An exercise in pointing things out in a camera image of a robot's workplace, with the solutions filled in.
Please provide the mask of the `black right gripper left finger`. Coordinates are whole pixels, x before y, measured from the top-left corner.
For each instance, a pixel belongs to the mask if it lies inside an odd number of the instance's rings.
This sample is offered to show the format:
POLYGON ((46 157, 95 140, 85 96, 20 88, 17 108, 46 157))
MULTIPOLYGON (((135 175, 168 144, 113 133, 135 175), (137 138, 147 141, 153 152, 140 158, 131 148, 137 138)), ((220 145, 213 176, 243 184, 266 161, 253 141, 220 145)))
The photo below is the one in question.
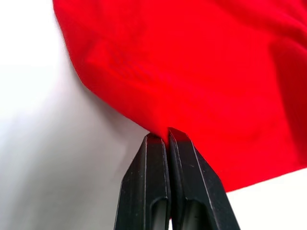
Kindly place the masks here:
POLYGON ((128 167, 118 198, 116 230, 166 230, 171 208, 170 180, 163 140, 147 134, 128 167))

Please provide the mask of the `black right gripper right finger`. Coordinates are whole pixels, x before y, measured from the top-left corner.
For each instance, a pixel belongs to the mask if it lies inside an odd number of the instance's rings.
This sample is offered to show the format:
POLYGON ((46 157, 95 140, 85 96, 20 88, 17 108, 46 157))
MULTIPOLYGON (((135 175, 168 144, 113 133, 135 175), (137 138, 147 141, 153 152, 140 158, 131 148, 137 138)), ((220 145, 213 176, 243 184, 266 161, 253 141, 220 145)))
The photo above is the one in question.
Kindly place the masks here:
POLYGON ((170 128, 168 140, 173 229, 238 230, 238 221, 220 178, 191 139, 186 133, 170 128))

